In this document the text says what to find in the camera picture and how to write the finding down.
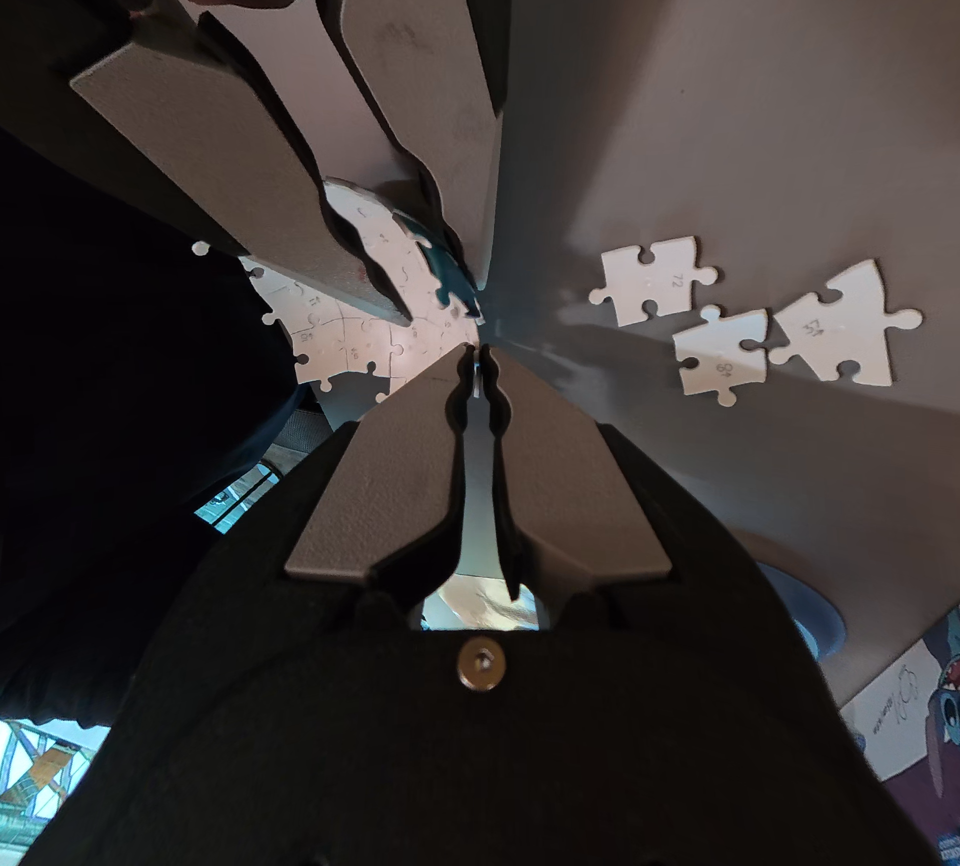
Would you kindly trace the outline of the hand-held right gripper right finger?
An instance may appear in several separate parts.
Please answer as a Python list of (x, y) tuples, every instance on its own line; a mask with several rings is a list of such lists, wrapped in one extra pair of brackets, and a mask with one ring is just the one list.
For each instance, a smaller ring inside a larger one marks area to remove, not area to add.
[(572, 597), (665, 580), (673, 564), (597, 422), (509, 354), (486, 347), (500, 566), (548, 625)]

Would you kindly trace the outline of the blue box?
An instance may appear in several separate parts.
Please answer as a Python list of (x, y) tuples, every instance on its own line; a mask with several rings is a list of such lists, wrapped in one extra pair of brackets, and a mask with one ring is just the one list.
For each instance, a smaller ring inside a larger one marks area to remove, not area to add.
[(877, 778), (943, 864), (959, 863), (959, 608), (841, 709)]

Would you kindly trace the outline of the person's dark-clothed torso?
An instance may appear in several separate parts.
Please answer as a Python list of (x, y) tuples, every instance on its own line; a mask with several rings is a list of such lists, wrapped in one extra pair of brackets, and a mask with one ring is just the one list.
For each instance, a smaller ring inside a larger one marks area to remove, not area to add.
[(109, 726), (304, 389), (236, 258), (1, 153), (1, 714)]

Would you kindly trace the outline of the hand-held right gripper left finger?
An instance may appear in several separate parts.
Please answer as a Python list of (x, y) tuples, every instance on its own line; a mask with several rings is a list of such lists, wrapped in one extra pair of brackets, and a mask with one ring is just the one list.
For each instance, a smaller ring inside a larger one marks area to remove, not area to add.
[(475, 347), (460, 344), (356, 425), (285, 564), (299, 580), (370, 587), (409, 612), (455, 571)]

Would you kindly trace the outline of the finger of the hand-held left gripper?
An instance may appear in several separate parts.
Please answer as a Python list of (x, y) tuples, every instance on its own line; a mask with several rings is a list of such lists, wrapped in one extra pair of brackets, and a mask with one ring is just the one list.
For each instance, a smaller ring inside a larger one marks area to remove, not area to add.
[(132, 39), (69, 84), (250, 258), (378, 319), (410, 323), (366, 250), (349, 248), (323, 185), (230, 69)]
[(330, 37), (476, 283), (493, 249), (503, 0), (330, 0)]

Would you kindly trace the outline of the blue bowl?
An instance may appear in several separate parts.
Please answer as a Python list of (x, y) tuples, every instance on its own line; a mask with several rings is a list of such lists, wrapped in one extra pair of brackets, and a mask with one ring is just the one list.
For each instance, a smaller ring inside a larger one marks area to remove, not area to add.
[(846, 642), (847, 628), (837, 608), (800, 579), (770, 564), (757, 564), (788, 610), (814, 660), (821, 663), (838, 653)]

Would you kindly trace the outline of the partly built puzzle ball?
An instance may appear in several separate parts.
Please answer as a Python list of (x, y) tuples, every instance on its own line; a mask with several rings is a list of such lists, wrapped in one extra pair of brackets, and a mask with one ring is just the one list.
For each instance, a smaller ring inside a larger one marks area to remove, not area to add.
[(324, 188), (402, 296), (412, 321), (401, 326), (376, 318), (241, 257), (249, 282), (268, 305), (263, 322), (281, 323), (291, 339), (296, 379), (329, 392), (334, 376), (366, 373), (373, 364), (393, 393), (455, 346), (477, 346), (484, 320), (474, 288), (443, 241), (373, 192), (336, 178)]

